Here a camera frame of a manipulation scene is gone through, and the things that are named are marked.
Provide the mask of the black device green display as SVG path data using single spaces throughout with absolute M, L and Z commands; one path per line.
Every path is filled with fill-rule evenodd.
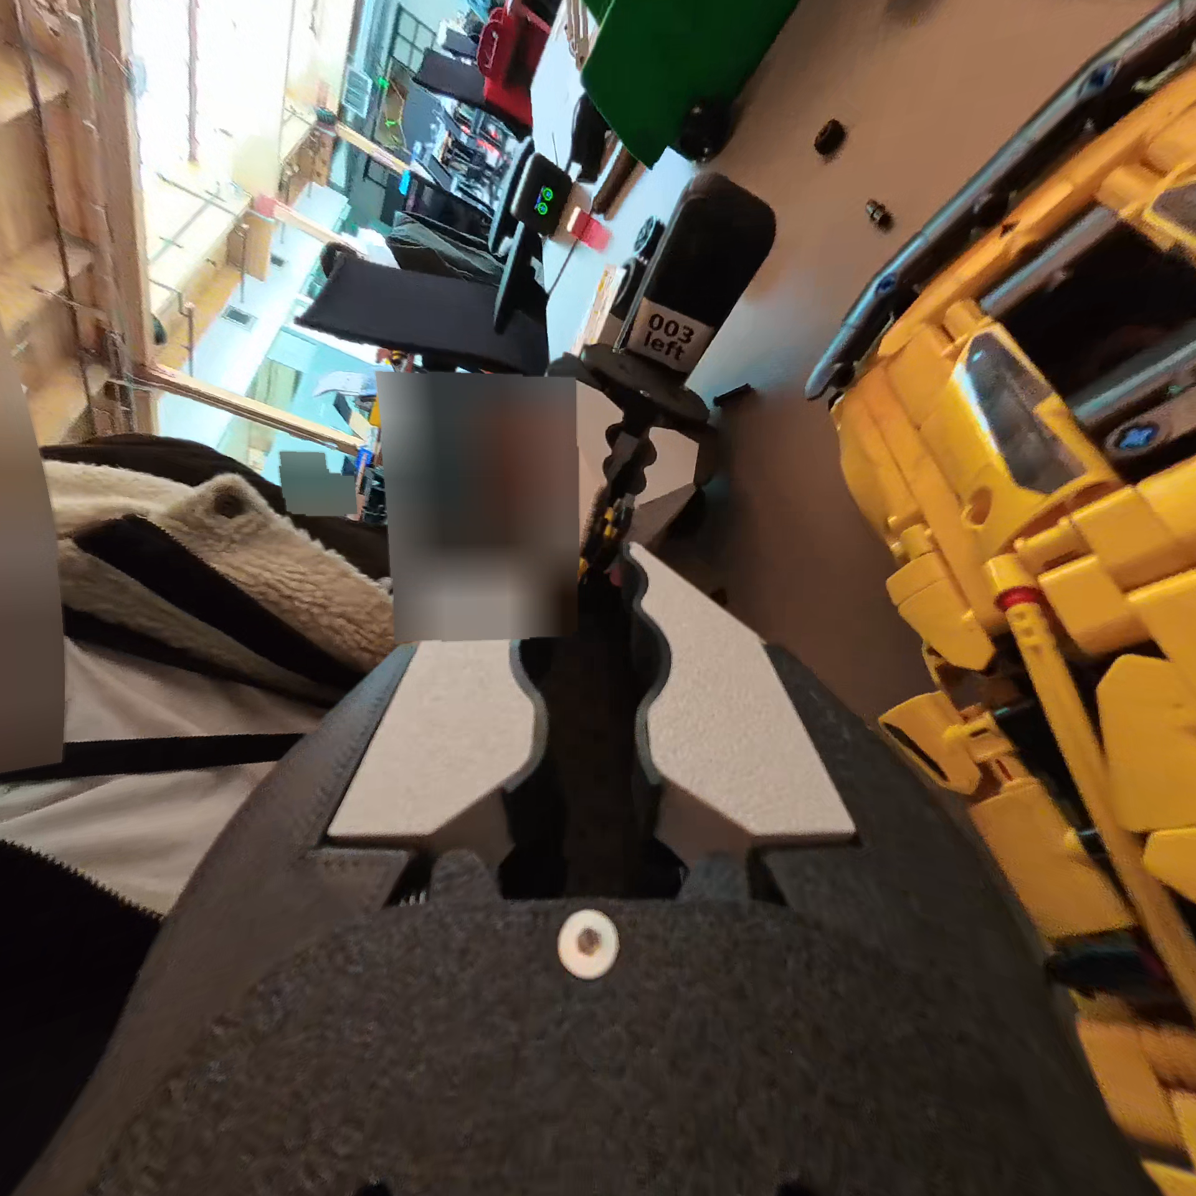
M 518 225 L 541 236 L 554 235 L 574 192 L 574 179 L 548 156 L 532 152 L 512 191 L 510 211 Z

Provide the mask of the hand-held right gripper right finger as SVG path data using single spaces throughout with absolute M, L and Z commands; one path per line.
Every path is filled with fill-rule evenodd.
M 851 840 L 856 823 L 764 641 L 639 544 L 628 572 L 659 653 L 636 722 L 653 836 L 678 857 Z

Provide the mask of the red chair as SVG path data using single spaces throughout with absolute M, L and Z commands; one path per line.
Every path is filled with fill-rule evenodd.
M 520 137 L 532 124 L 531 81 L 557 18 L 559 1 L 504 1 L 491 6 L 478 41 L 484 107 Z

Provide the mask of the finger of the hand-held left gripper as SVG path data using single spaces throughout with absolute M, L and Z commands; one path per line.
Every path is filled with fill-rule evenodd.
M 615 404 L 586 383 L 577 383 L 578 532 L 586 534 L 594 508 L 606 487 L 604 463 L 609 455 L 608 430 Z
M 668 527 L 696 492 L 698 444 L 673 428 L 651 428 L 653 458 L 635 497 L 633 525 Z

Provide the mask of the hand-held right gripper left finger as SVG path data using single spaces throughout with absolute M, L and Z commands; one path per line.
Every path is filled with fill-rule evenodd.
M 505 800 L 538 767 L 548 736 L 520 648 L 418 645 L 326 828 L 332 843 L 510 854 Z

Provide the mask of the yellow printed tile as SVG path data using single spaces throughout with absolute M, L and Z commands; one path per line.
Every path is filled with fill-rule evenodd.
M 578 552 L 578 585 L 609 571 L 618 558 L 633 520 L 635 500 L 631 495 L 612 498 L 599 494 L 592 505 Z

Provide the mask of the dark blue board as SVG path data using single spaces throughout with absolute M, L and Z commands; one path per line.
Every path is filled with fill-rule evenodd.
M 497 286 L 340 256 L 295 324 L 448 369 L 538 377 L 548 366 L 547 297 L 528 263 Z

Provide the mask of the yellow toy brick car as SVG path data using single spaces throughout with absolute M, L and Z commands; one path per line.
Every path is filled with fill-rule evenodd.
M 1089 60 L 900 252 L 806 383 L 961 796 L 1147 1193 L 1193 1193 L 1193 3 Z

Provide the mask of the green plastic bin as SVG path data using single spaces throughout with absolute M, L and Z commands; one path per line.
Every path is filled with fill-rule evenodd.
M 797 1 L 586 1 L 585 95 L 645 169 L 672 152 L 680 121 L 709 98 L 736 105 Z

